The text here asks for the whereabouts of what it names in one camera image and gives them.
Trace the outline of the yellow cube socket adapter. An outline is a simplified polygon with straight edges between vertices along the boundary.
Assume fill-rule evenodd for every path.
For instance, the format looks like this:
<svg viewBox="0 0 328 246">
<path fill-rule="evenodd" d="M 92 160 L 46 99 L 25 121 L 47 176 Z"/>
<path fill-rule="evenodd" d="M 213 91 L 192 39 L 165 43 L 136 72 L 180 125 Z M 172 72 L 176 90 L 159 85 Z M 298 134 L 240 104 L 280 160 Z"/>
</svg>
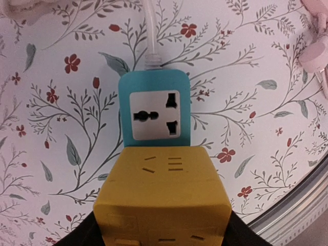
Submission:
<svg viewBox="0 0 328 246">
<path fill-rule="evenodd" d="M 93 212 L 105 245 L 222 245 L 232 207 L 203 147 L 126 147 Z"/>
</svg>

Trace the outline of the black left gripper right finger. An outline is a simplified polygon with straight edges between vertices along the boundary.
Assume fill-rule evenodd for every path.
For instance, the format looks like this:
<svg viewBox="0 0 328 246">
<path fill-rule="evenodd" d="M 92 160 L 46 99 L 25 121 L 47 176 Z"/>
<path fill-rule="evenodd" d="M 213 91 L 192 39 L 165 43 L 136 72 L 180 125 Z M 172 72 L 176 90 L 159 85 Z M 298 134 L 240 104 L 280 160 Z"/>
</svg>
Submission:
<svg viewBox="0 0 328 246">
<path fill-rule="evenodd" d="M 233 211 L 222 241 L 223 246 L 272 246 L 258 236 Z"/>
</svg>

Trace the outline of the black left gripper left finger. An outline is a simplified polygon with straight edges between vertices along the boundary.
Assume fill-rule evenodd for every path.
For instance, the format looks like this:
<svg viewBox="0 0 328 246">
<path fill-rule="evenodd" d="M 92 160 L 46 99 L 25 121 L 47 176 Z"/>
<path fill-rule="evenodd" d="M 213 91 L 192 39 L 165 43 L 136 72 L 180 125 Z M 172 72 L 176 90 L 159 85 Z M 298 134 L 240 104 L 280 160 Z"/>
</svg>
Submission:
<svg viewBox="0 0 328 246">
<path fill-rule="evenodd" d="M 102 235 L 91 212 L 71 233 L 55 243 L 55 246 L 102 246 Z"/>
</svg>

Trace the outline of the teal power strip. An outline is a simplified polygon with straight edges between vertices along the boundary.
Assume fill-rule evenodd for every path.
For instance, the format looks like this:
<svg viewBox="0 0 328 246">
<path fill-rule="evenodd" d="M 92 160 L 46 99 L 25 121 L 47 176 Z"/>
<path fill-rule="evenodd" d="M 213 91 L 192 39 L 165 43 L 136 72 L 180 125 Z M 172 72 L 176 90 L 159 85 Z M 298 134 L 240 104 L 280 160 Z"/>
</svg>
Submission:
<svg viewBox="0 0 328 246">
<path fill-rule="evenodd" d="M 190 80 L 181 70 L 144 70 L 118 82 L 125 147 L 190 146 Z"/>
</svg>

